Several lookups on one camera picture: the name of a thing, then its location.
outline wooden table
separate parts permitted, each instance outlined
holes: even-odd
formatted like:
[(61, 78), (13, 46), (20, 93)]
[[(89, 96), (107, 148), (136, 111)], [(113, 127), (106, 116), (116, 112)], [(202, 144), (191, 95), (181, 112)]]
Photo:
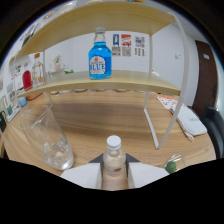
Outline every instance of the wooden table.
[[(52, 111), (74, 153), (73, 167), (85, 165), (102, 154), (107, 149), (106, 139), (110, 135), (118, 135), (124, 152), (144, 164), (161, 166), (173, 153), (184, 155), (189, 165), (216, 159), (208, 134), (197, 136), (191, 142), (177, 122), (163, 147), (156, 150), (143, 110), (145, 94), (134, 91), (88, 90), (52, 96)], [(40, 104), (49, 104), (46, 94), (29, 101), (23, 110)], [(147, 110), (160, 141), (172, 115), (154, 93), (150, 95)], [(20, 112), (7, 123), (4, 131), (4, 146), (9, 159), (35, 165), (60, 176), (62, 171), (49, 167), (35, 154), (20, 128), (21, 118)], [(104, 172), (102, 189), (128, 189), (126, 173), (120, 177), (110, 177)]]

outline bottle cap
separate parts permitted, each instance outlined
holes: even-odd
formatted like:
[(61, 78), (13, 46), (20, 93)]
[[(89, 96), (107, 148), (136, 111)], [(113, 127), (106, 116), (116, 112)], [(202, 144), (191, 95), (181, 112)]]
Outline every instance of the bottle cap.
[(107, 147), (110, 150), (118, 150), (121, 147), (121, 139), (116, 135), (107, 138)]
[(95, 33), (105, 33), (105, 28), (104, 27), (97, 27), (95, 29)]
[(34, 55), (34, 58), (39, 58), (40, 57), (40, 53), (37, 53)]

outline white container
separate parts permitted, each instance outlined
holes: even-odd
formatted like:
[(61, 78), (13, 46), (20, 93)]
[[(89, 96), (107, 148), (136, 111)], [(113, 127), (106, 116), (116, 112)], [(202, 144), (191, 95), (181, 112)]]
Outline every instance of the white container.
[(124, 171), (126, 154), (121, 147), (121, 139), (112, 135), (107, 138), (107, 151), (103, 154), (105, 170), (110, 176), (119, 176)]

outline shelf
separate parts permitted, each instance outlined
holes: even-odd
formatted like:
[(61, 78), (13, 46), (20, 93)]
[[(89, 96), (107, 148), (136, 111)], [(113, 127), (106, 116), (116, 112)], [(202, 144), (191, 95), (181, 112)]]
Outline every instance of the shelf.
[(153, 35), (174, 22), (173, 16), (150, 6), (128, 2), (94, 3), (75, 8), (50, 21), (34, 34), (16, 58), (43, 52), (76, 36), (94, 33), (96, 27), (105, 27), (106, 31)]
[(113, 71), (112, 78), (91, 80), (89, 72), (65, 74), (48, 79), (47, 84), (20, 93), (18, 97), (69, 89), (129, 89), (180, 95), (180, 89), (170, 82), (149, 73), (134, 71)]
[(53, 72), (50, 72), (50, 73), (51, 73), (51, 74), (54, 74), (54, 73), (57, 73), (57, 72), (64, 71), (65, 69), (67, 69), (67, 68), (61, 68), (61, 69), (59, 69), (59, 70), (57, 70), (57, 71), (53, 71)]

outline glass bottle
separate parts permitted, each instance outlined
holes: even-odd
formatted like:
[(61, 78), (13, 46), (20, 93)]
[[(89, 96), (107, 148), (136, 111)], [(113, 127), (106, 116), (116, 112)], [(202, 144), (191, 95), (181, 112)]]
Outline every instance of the glass bottle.
[(31, 73), (28, 70), (28, 63), (24, 64), (24, 73), (23, 73), (23, 87), (24, 90), (27, 91), (33, 87), (33, 83), (31, 80)]
[(121, 147), (121, 139), (112, 135), (107, 138), (107, 151), (103, 154), (105, 170), (110, 176), (119, 176), (124, 171), (126, 154)]
[(95, 29), (94, 47), (89, 51), (90, 79), (111, 78), (112, 52), (106, 46), (105, 29)]
[(43, 64), (39, 61), (40, 53), (34, 55), (35, 63), (32, 68), (33, 87), (37, 88), (45, 83)]

